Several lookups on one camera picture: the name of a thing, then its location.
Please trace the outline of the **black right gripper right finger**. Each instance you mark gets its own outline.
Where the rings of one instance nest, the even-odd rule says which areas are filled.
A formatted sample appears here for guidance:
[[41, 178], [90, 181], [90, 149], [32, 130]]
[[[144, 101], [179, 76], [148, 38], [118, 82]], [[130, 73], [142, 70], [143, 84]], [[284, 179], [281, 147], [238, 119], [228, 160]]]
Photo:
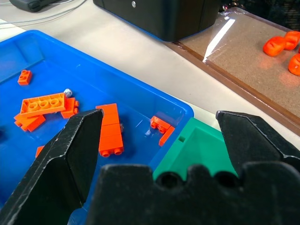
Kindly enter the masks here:
[[278, 161], [300, 170], [300, 151], [259, 116], [217, 111], [216, 119], [237, 174], [248, 162]]

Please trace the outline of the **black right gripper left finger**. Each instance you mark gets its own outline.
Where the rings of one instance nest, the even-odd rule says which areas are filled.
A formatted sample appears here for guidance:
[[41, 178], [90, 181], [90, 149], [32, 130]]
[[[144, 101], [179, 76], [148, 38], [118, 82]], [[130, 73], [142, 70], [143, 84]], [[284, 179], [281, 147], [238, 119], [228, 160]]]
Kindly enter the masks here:
[[87, 200], [103, 112], [72, 116], [42, 149], [0, 211], [3, 225], [65, 225]]

